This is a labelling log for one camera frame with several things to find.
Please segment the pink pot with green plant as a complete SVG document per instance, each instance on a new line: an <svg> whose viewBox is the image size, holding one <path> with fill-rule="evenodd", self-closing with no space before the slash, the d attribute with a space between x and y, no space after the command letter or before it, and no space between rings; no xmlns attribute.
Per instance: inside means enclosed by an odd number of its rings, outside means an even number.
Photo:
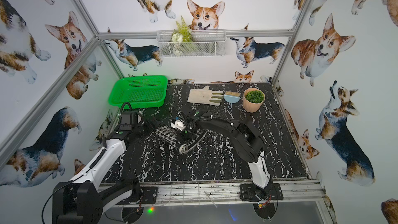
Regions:
<svg viewBox="0 0 398 224"><path fill-rule="evenodd" d="M245 90L243 96L243 108L248 113L257 112L264 103L264 93L256 88L249 88Z"/></svg>

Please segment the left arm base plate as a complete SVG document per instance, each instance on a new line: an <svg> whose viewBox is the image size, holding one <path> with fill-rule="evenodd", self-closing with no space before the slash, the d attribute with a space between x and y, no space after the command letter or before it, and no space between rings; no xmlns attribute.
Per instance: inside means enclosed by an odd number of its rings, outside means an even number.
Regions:
<svg viewBox="0 0 398 224"><path fill-rule="evenodd" d="M128 199L129 203L155 204L157 201L158 187L141 187L140 190L133 189Z"/></svg>

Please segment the green plastic basket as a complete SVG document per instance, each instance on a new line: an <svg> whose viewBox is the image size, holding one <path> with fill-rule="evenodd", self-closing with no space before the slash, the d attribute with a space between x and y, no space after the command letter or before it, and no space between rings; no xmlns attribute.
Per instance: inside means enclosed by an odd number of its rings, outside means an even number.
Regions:
<svg viewBox="0 0 398 224"><path fill-rule="evenodd" d="M154 108L164 104L168 79L163 75L126 77L118 80L108 103L119 108L126 102L135 108Z"/></svg>

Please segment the white work glove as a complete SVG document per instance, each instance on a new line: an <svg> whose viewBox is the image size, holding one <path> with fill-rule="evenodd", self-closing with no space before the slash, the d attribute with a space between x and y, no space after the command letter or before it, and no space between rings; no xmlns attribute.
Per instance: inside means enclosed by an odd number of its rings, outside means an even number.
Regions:
<svg viewBox="0 0 398 224"><path fill-rule="evenodd" d="M220 106L223 99L223 91L212 91L206 86L203 89L191 89L188 103Z"/></svg>

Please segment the black white patterned knit scarf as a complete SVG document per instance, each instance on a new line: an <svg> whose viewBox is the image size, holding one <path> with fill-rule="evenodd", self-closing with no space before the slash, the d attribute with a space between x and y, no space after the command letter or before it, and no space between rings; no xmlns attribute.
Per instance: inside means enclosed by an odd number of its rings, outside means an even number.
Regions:
<svg viewBox="0 0 398 224"><path fill-rule="evenodd" d="M197 147L207 134L207 131L201 128L180 131L179 129L162 125L156 129L155 134L161 140L171 144L180 154L184 155Z"/></svg>

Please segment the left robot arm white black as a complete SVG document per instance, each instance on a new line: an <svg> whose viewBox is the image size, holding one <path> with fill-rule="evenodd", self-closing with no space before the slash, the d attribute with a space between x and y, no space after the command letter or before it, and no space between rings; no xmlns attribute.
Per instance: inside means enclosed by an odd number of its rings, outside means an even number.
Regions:
<svg viewBox="0 0 398 224"><path fill-rule="evenodd" d="M97 224L114 205L132 198L141 202L143 192L137 178L121 179L99 191L107 172L126 151L128 144L145 139L157 124L118 125L103 139L104 146L95 157L68 182L58 183L53 190L52 222L54 224Z"/></svg>

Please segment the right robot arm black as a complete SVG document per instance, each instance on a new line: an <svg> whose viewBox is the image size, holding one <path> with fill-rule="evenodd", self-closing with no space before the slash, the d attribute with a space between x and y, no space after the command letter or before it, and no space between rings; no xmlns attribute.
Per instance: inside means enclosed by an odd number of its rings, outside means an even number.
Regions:
<svg viewBox="0 0 398 224"><path fill-rule="evenodd" d="M254 191L265 194L271 190L272 179L265 163L265 138L250 121L228 119L211 112L177 112L171 123L176 132L176 145L180 154L187 154L202 141L209 132L228 138L239 155L248 163Z"/></svg>

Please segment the aluminium front rail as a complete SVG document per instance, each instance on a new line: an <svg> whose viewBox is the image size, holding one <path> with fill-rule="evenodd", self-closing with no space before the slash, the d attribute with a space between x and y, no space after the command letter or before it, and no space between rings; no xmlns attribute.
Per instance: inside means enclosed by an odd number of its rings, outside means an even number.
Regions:
<svg viewBox="0 0 398 224"><path fill-rule="evenodd" d="M326 194L317 180L277 181L283 192L283 200L267 200L261 203L322 201ZM158 187L155 204L129 203L128 199L118 201L113 207L155 207L155 206L191 206L191 205L225 205L247 204L239 198L240 184L249 182L237 181L227 183L185 183L185 184L149 184L141 187Z"/></svg>

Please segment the artificial fern and white flowers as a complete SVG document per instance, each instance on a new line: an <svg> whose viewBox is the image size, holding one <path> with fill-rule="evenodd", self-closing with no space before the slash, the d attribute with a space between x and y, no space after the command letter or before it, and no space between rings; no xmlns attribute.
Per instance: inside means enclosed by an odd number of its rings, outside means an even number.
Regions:
<svg viewBox="0 0 398 224"><path fill-rule="evenodd" d="M187 25L185 19L181 17L180 22L176 21L177 29L174 30L171 43L173 44L173 54L176 56L188 55L194 52L192 30Z"/></svg>

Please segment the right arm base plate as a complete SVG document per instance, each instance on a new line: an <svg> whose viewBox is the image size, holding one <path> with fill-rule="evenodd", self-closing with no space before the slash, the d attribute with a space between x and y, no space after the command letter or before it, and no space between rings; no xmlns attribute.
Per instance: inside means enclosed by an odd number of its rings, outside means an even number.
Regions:
<svg viewBox="0 0 398 224"><path fill-rule="evenodd" d="M280 184L269 183L264 189L255 184L240 184L239 198L246 202L260 202L271 200L283 200L283 192Z"/></svg>

